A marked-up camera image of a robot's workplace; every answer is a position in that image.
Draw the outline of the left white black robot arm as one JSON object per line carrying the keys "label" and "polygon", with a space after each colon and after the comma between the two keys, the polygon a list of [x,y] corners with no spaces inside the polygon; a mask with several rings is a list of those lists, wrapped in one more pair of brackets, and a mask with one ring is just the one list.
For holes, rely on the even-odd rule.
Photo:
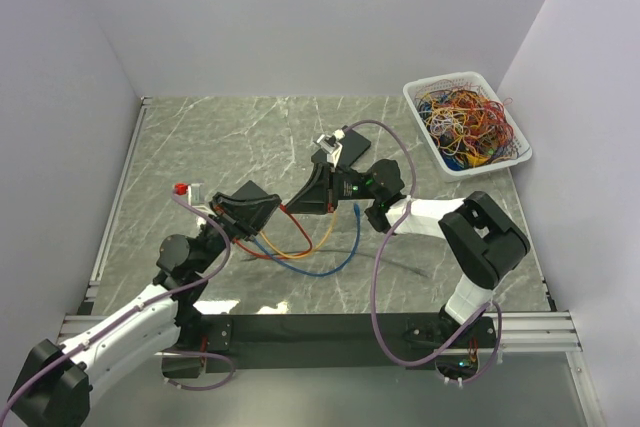
{"label": "left white black robot arm", "polygon": [[199,233],[166,237],[158,275],[124,307],[61,344],[44,340],[33,347],[3,418],[14,413],[27,426],[80,426],[104,394],[148,358],[199,341],[195,302],[229,261],[233,241],[255,237],[281,199],[249,182],[233,196],[216,194],[200,210],[190,203],[191,190],[177,184],[171,197],[203,220]]}

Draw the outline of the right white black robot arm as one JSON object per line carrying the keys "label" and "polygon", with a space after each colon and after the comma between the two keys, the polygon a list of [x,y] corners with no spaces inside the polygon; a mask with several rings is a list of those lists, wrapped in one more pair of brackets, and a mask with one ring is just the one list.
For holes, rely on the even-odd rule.
{"label": "right white black robot arm", "polygon": [[475,333],[472,315],[488,306],[503,278],[530,252],[530,242],[483,191],[462,199],[426,200],[404,194],[404,187],[395,160],[380,160],[364,173],[317,163],[286,210],[325,215],[341,201],[370,200],[367,220],[386,239],[393,235],[444,239],[462,275],[438,313],[436,331],[448,344],[461,346]]}

